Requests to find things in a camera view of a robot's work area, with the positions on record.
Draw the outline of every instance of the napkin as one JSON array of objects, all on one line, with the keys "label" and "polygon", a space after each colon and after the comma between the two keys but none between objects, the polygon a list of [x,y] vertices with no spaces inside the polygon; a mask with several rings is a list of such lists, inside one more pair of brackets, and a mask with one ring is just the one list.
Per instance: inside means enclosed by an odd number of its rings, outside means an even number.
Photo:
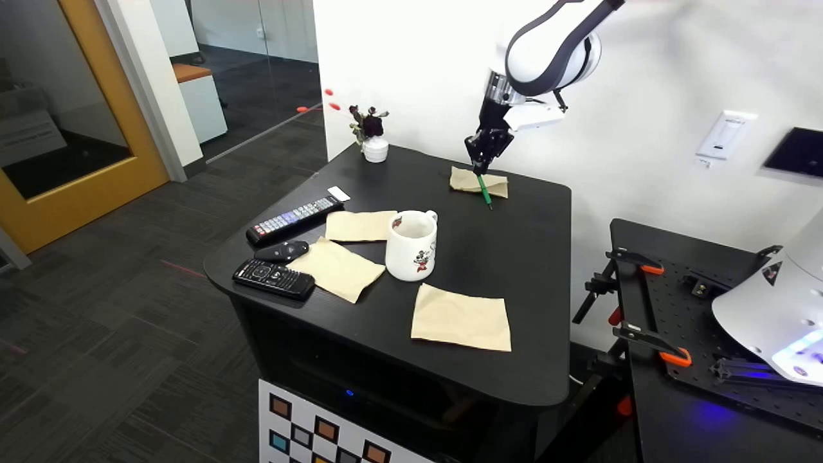
[{"label": "napkin", "polygon": [[[509,176],[483,174],[490,194],[509,198]],[[479,174],[472,169],[454,167],[454,176],[449,181],[454,189],[481,193]]]},{"label": "napkin", "polygon": [[473,297],[423,282],[414,301],[413,340],[513,353],[504,297]]},{"label": "napkin", "polygon": [[332,242],[387,242],[393,211],[335,211],[328,215]]},{"label": "napkin", "polygon": [[289,264],[297,273],[315,274],[315,282],[351,304],[378,280],[383,264],[377,264],[335,242],[320,238],[310,251]]}]

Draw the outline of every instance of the remote control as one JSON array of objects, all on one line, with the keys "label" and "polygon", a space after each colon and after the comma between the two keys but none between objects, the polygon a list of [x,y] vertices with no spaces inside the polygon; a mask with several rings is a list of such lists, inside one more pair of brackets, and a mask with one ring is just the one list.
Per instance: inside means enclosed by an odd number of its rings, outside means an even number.
[{"label": "remote control", "polygon": [[332,184],[324,198],[256,224],[252,229],[247,229],[247,238],[252,246],[280,242],[289,234],[297,234],[320,224],[329,211],[342,207],[344,199],[351,199],[351,194],[342,193],[338,184]]},{"label": "remote control", "polygon": [[285,297],[307,301],[315,290],[315,278],[307,273],[293,273],[284,264],[270,264],[261,260],[247,260],[236,268],[235,280],[239,286],[261,288]]},{"label": "remote control", "polygon": [[256,260],[285,264],[285,262],[292,262],[292,260],[297,260],[297,256],[301,256],[307,251],[310,251],[310,242],[278,242],[278,244],[270,244],[270,246],[261,246],[256,251]]}]

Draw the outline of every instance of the green object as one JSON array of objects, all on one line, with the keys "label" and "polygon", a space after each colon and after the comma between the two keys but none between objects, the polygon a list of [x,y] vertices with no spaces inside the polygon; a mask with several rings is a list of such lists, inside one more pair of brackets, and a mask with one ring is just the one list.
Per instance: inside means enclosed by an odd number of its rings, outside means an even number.
[{"label": "green object", "polygon": [[479,181],[481,181],[483,202],[492,206],[492,194],[490,194],[490,188],[486,188],[486,181],[483,181],[483,174],[479,174]]}]

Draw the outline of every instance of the tools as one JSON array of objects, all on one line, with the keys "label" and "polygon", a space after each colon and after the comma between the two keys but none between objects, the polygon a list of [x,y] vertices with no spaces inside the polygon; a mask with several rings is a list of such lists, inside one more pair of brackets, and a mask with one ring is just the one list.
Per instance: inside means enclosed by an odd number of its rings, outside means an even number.
[{"label": "tools", "polygon": [[643,274],[666,274],[666,268],[662,262],[640,251],[630,251],[625,246],[607,251],[607,256],[611,256],[607,268],[603,273],[594,273],[594,278],[588,282],[589,296],[582,304],[582,308],[573,314],[573,324],[582,324],[588,319],[589,308],[600,296],[617,290],[617,260],[636,262]]},{"label": "tools", "polygon": [[[665,278],[666,268],[665,262],[647,256],[640,251],[630,251],[625,246],[617,246],[613,251],[607,251],[611,262],[603,273],[594,273],[594,278],[588,282],[588,301],[582,304],[582,308],[576,310],[573,322],[582,324],[589,314],[589,308],[594,305],[598,296],[613,292],[617,290],[617,262],[627,260],[636,264],[639,274],[643,278]],[[630,322],[624,319],[624,308],[615,308],[615,314],[611,317],[613,324],[613,335],[620,340],[613,349],[613,354],[624,354],[627,342],[647,342],[651,347],[658,349],[658,356],[666,364],[674,368],[689,368],[692,364],[692,354],[685,347],[678,347],[674,342],[670,342],[666,336],[657,335],[657,332],[647,332]]]}]

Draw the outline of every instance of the white mug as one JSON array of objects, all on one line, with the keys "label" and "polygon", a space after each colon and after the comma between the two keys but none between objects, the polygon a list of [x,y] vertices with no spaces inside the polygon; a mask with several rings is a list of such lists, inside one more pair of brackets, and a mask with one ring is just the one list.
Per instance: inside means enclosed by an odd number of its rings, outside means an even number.
[{"label": "white mug", "polygon": [[434,270],[437,212],[402,211],[389,224],[387,270],[400,280],[423,280]]}]

